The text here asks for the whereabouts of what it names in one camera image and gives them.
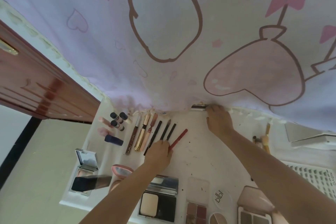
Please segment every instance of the person's right arm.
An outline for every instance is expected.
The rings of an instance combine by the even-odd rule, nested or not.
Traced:
[[[240,160],[290,224],[336,223],[336,203],[281,161],[234,130],[222,106],[207,107],[209,130]]]

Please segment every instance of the black compact case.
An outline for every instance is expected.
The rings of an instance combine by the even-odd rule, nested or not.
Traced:
[[[179,191],[179,180],[169,176],[157,175],[150,183],[145,193],[158,196],[156,216],[141,214],[142,197],[138,215],[145,218],[154,218],[168,222],[175,221],[176,196]]]

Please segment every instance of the red pencil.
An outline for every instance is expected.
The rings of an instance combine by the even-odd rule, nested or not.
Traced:
[[[168,151],[170,151],[174,146],[181,140],[181,138],[188,132],[188,129],[185,129],[182,134],[172,143],[171,146],[169,146]]]

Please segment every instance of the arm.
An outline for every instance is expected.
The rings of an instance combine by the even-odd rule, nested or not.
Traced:
[[[303,177],[233,129],[222,106],[207,108],[209,130],[237,156],[290,224],[335,223],[336,204]]]
[[[166,169],[173,151],[169,143],[158,141],[148,150],[145,162],[124,179],[79,224],[126,224],[143,192],[154,177]]]

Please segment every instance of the brown wooden door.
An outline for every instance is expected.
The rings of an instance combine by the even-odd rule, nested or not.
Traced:
[[[6,44],[19,54],[4,51]],[[2,21],[0,104],[42,119],[88,122],[99,107],[97,99]]]

